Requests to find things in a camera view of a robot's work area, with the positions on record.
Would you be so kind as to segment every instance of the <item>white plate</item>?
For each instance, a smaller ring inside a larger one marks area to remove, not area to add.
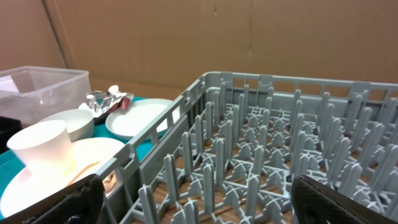
[[[119,138],[130,140],[143,130],[151,121],[153,121],[168,105],[173,101],[165,99],[147,99],[139,100],[130,104],[129,108],[113,111],[106,118],[106,128]],[[173,111],[173,121],[176,122],[180,117],[179,110]],[[167,129],[167,120],[165,119],[157,127],[157,132]]]
[[[79,164],[87,164],[87,158],[90,158],[90,161],[100,161],[80,174],[74,181],[76,182],[95,173],[124,144],[111,138],[89,138],[75,141],[72,143],[72,146],[77,167]],[[9,217],[58,192],[64,187],[66,187],[66,184],[63,180],[54,180],[51,177],[37,177],[32,175],[29,169],[25,168],[8,184],[0,199],[0,211],[4,217]]]

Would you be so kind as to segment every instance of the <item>white bowl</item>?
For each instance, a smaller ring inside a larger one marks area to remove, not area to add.
[[[67,123],[67,131],[70,140],[77,141],[80,139],[91,138],[94,135],[94,119],[93,114],[88,110],[72,109],[61,111],[41,120],[62,120]]]

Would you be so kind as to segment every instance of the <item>clear plastic container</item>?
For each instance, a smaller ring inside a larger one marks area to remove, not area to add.
[[[78,108],[90,91],[88,71],[13,68],[0,72],[0,116],[30,126],[56,112]]]

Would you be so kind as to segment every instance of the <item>cardboard box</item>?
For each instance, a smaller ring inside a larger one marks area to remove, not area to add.
[[[398,82],[398,1],[46,0],[71,68],[186,88],[210,70]]]
[[[24,65],[65,68],[42,1],[0,1],[0,71]]]

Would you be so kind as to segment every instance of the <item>gray plastic dish rack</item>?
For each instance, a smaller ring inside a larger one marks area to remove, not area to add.
[[[234,87],[236,80],[244,87]],[[295,91],[274,90],[279,82],[294,83]],[[319,94],[303,94],[302,84],[320,86]],[[331,96],[327,86],[349,88],[348,96]],[[382,100],[369,100],[372,90],[382,90]],[[398,99],[390,97],[397,90],[387,83],[205,73],[97,172],[105,178],[114,170],[118,178],[98,223],[160,223],[169,207],[172,223],[231,222],[217,216],[224,207],[240,223],[286,223],[292,180],[302,174],[398,221]],[[165,120],[159,139],[156,127]],[[135,150],[148,136],[153,148],[139,162]],[[183,182],[190,182],[186,192],[179,191]],[[157,203],[160,183],[168,194]],[[216,191],[222,202],[215,203]],[[201,210],[188,199],[195,197]]]

